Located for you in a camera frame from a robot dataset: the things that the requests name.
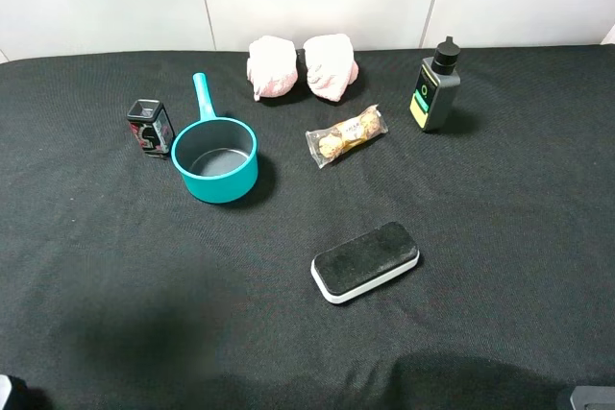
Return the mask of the dark device bottom left corner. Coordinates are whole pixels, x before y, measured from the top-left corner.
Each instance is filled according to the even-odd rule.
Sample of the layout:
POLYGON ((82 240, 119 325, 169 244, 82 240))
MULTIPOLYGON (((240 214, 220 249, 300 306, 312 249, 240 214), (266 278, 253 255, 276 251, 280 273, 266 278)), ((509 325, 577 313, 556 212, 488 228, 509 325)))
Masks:
POLYGON ((18 377, 2 374, 0 378, 1 410, 46 409, 46 397, 38 390, 30 388, 18 377))

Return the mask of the wrapped chocolate balls pack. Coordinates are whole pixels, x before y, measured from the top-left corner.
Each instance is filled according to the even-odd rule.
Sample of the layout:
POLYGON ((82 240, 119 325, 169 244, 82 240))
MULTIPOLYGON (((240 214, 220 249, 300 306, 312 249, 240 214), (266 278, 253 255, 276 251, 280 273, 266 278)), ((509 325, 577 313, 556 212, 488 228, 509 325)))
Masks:
POLYGON ((306 132, 307 146, 319 169, 332 163, 355 147, 388 133, 383 116, 377 105, 361 114, 333 126, 306 132))

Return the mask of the small black tin box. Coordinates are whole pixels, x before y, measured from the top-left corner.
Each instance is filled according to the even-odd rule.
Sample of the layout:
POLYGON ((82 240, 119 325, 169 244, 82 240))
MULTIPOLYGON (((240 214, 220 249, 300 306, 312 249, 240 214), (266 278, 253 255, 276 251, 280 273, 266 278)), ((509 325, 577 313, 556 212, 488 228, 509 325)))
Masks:
POLYGON ((147 156, 170 156, 175 131, 161 101, 137 99, 127 113, 127 120, 147 156))

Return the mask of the grey device bottom right corner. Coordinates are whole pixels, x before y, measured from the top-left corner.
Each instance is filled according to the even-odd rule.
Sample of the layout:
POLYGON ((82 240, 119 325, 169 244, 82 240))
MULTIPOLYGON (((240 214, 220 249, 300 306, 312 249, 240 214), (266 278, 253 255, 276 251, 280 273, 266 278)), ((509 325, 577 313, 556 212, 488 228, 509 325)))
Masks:
POLYGON ((556 399, 559 410, 614 410, 613 386, 575 386, 564 389, 556 399))

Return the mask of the grey bottle black cap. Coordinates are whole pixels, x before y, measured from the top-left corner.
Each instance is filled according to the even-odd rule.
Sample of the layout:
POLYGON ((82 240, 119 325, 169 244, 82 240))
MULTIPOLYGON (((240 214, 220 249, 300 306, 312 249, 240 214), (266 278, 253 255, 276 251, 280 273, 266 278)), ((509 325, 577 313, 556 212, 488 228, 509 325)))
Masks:
POLYGON ((451 36, 440 42, 430 58, 422 59, 409 111, 423 132, 441 129, 452 110, 460 77, 456 64, 460 47, 451 36))

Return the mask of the black white board eraser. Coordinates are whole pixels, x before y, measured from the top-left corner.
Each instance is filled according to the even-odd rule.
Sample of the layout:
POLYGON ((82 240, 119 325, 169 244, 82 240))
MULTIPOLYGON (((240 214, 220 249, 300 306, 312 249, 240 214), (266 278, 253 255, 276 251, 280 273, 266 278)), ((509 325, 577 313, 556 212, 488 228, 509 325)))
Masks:
POLYGON ((420 256, 406 228, 389 222, 316 255, 310 273, 326 301, 343 304, 411 271, 420 256))

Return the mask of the black tablecloth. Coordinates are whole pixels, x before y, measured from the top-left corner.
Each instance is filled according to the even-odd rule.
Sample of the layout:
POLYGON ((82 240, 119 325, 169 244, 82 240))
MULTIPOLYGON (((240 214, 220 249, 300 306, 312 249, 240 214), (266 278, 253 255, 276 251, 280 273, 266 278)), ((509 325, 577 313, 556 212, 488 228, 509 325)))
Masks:
POLYGON ((46 409, 551 409, 614 382, 614 49, 466 49, 440 133, 420 50, 363 52, 340 105, 256 103, 242 54, 1 67, 1 371, 46 409), (243 197, 193 197, 131 132, 215 113, 258 140, 243 197), (306 132, 377 105, 388 133, 319 169, 306 132), (421 256, 343 304, 312 259, 389 222, 421 256))

